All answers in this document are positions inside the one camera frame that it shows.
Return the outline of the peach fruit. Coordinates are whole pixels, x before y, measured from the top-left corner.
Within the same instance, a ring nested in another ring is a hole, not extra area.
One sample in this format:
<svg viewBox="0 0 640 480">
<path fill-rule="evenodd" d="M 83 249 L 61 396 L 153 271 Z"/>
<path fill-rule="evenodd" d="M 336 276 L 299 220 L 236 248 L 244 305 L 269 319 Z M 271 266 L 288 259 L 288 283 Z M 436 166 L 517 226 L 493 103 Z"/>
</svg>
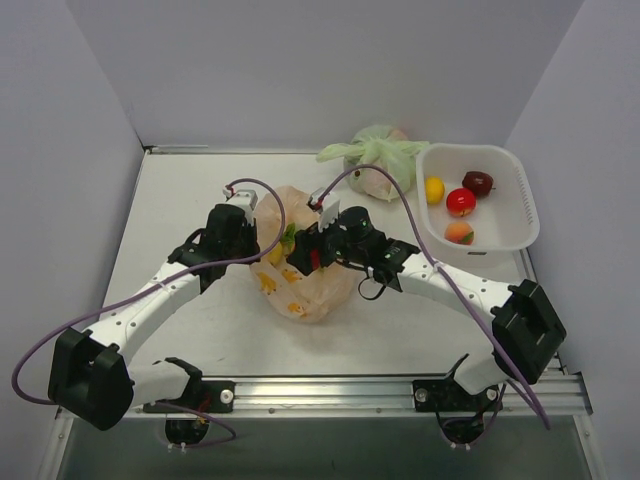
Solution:
<svg viewBox="0 0 640 480">
<path fill-rule="evenodd" d="M 469 223 L 456 221 L 446 227 L 444 238 L 454 244 L 472 245 L 475 240 L 475 231 Z"/>
</svg>

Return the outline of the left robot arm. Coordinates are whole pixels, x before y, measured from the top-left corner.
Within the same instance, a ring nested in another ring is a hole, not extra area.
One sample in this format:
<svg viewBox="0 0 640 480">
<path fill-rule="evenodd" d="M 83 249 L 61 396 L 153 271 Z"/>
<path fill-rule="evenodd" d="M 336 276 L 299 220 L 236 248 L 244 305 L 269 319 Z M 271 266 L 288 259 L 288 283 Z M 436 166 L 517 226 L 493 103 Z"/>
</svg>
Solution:
<svg viewBox="0 0 640 480">
<path fill-rule="evenodd" d="M 49 399 L 101 431 L 143 404 L 196 408 L 203 391 L 200 369 L 176 357 L 136 368 L 130 362 L 166 320 L 225 275 L 229 262 L 258 254 L 255 205 L 248 193 L 216 205 L 205 227 L 168 256 L 132 303 L 84 331 L 65 329 L 54 346 Z"/>
</svg>

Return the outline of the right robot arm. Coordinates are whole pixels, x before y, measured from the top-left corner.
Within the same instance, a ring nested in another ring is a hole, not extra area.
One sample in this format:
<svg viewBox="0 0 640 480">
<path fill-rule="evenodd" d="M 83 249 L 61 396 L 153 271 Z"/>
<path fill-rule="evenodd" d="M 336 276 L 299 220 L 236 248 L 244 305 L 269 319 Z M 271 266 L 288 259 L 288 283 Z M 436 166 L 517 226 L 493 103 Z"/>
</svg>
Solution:
<svg viewBox="0 0 640 480">
<path fill-rule="evenodd" d="M 365 272 L 384 288 L 474 312 L 492 349 L 464 354 L 453 367 L 443 395 L 456 409 L 509 379 L 536 384 L 567 336 L 538 283 L 525 279 L 511 285 L 428 260 L 417 246 L 376 229 L 364 207 L 344 210 L 327 226 L 314 223 L 298 231 L 287 261 L 305 276 L 339 264 Z"/>
</svg>

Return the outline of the orange plastic bag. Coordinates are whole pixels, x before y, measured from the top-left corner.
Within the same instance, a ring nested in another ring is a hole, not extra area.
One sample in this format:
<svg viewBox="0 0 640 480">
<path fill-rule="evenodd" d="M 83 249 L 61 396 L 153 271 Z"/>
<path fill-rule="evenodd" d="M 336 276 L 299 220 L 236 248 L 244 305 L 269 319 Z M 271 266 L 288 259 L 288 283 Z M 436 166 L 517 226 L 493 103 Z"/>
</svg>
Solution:
<svg viewBox="0 0 640 480">
<path fill-rule="evenodd" d="M 304 191 L 281 186 L 274 195 L 268 194 L 258 202 L 254 218 L 262 250 L 274 241 L 280 243 L 289 223 L 294 222 L 298 232 L 318 220 L 319 215 L 307 206 L 308 198 Z M 279 314 L 297 322 L 315 323 L 350 297 L 356 280 L 354 271 L 333 264 L 305 276 L 287 263 L 294 244 L 283 248 L 276 266 L 267 261 L 268 254 L 250 266 L 259 290 Z"/>
</svg>

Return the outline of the bright red apple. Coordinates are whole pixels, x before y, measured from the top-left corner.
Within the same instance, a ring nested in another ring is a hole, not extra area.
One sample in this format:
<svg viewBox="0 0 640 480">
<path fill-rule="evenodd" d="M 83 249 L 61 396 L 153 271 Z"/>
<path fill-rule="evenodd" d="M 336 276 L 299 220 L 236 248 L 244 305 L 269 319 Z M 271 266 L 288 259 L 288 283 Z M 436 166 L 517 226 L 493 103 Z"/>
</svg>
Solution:
<svg viewBox="0 0 640 480">
<path fill-rule="evenodd" d="M 476 209 L 477 200 L 474 194 L 466 188 L 452 190 L 446 198 L 446 209 L 452 217 L 465 217 Z"/>
</svg>

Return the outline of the green fruit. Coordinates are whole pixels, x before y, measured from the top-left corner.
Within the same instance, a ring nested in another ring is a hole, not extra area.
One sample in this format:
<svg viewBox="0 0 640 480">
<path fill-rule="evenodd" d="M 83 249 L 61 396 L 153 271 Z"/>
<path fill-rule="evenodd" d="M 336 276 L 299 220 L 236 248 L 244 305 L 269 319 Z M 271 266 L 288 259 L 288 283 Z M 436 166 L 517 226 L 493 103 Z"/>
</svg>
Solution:
<svg viewBox="0 0 640 480">
<path fill-rule="evenodd" d="M 296 232 L 296 224 L 294 222 L 289 223 L 280 237 L 280 243 L 287 248 L 291 247 L 295 243 Z"/>
</svg>

